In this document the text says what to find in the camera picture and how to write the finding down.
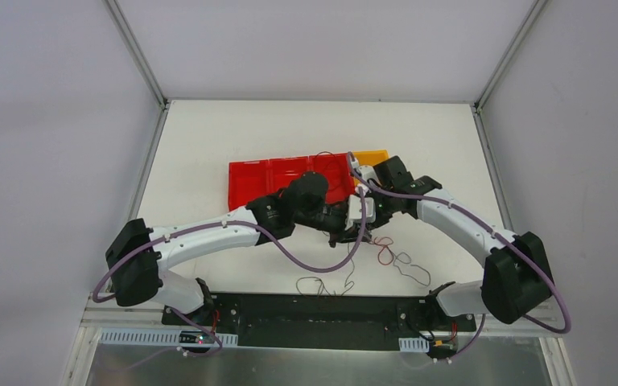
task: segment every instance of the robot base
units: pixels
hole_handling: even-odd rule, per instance
[[[399,338],[418,337],[420,331],[476,330],[473,315],[425,325],[430,313],[420,297],[314,297],[281,294],[212,293],[220,313],[216,332],[238,335],[238,346],[319,348],[334,350],[398,351]],[[212,325],[212,312],[201,324]],[[174,314],[163,324],[183,326]]]

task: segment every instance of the red cable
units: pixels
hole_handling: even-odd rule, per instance
[[[214,310],[214,320],[212,320],[212,334],[216,330],[216,322],[219,320],[219,310]]]
[[[333,157],[333,159],[329,163],[326,164],[326,166],[323,168],[322,171],[318,171],[318,170],[316,170],[316,171],[318,171],[320,174],[323,174],[328,169],[328,167],[330,165],[333,165],[333,164],[337,165],[338,170],[340,169],[340,164],[337,161],[338,160],[338,156],[337,155],[331,153],[330,151],[322,151],[322,152],[316,154],[314,157],[318,158],[322,154],[331,155]],[[334,187],[328,188],[328,191],[334,191],[335,189],[337,189],[338,187],[341,187],[341,186],[342,186],[342,179],[340,179],[340,183],[339,184],[335,185]]]
[[[377,253],[377,262],[380,263],[381,265],[391,265],[392,263],[394,263],[394,252],[392,252],[392,249],[389,249],[390,245],[394,244],[394,240],[392,240],[391,238],[385,236],[385,237],[381,237],[381,238],[373,238],[373,241],[370,243],[373,245],[377,245],[378,247],[381,247],[380,252]],[[382,253],[384,251],[389,252],[389,256],[392,258],[390,261],[388,262],[384,262],[381,257],[382,257]]]

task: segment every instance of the red tray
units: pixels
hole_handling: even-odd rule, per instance
[[[275,193],[305,171],[317,171],[328,180],[327,203],[346,199],[354,192],[346,153],[309,157],[273,158],[229,163],[229,210]]]

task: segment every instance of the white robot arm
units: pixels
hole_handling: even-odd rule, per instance
[[[543,245],[535,235],[528,232],[519,236],[493,226],[483,228],[480,224],[486,222],[466,209],[467,213],[459,211],[462,205],[439,183],[426,176],[414,180],[398,157],[375,167],[362,166],[357,173],[369,183],[361,185],[370,188],[364,203],[352,196],[344,202],[325,204],[328,183],[322,175],[310,172],[274,195],[255,199],[215,219],[153,229],[147,228],[141,219],[130,221],[106,253],[111,268],[106,276],[113,279],[117,304],[133,306],[151,300],[189,314],[206,304],[208,289],[203,281],[181,277],[170,268],[223,249],[252,247],[270,241],[258,228],[281,239],[292,234],[295,224],[301,224],[330,232],[332,246],[352,242],[360,230],[355,216],[362,216],[361,211],[354,210],[357,203],[366,207],[363,216],[368,219],[362,224],[367,224],[368,230],[387,224],[396,212],[406,213],[444,232],[484,268],[482,281],[447,283],[426,295],[426,302],[434,310],[426,316],[430,325],[435,324],[435,319],[487,313],[511,323],[551,295],[534,271],[525,267],[496,238],[512,240],[515,247],[550,277]],[[425,199],[393,197],[379,191]],[[237,221],[248,225],[230,224]],[[128,253],[148,244],[151,247],[119,264]]]

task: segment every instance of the white table surface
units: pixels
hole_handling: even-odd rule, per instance
[[[148,226],[206,220],[228,211],[229,162],[311,155],[320,151],[387,149],[417,178],[429,175],[461,203],[501,223],[475,122],[468,105],[306,102],[172,101],[138,217]],[[397,214],[373,233],[394,239],[431,273],[431,285],[403,277],[377,262],[378,248],[363,244],[349,294],[419,295],[448,281],[482,278],[480,265],[440,231]],[[344,244],[328,246],[321,232],[298,226],[282,243],[309,265],[327,267],[344,258]],[[341,292],[351,265],[314,275],[269,243],[221,251],[183,263],[174,271],[202,277],[213,291],[296,293],[300,277],[320,276]],[[426,282],[424,273],[402,266]],[[303,292],[318,284],[301,281]]]

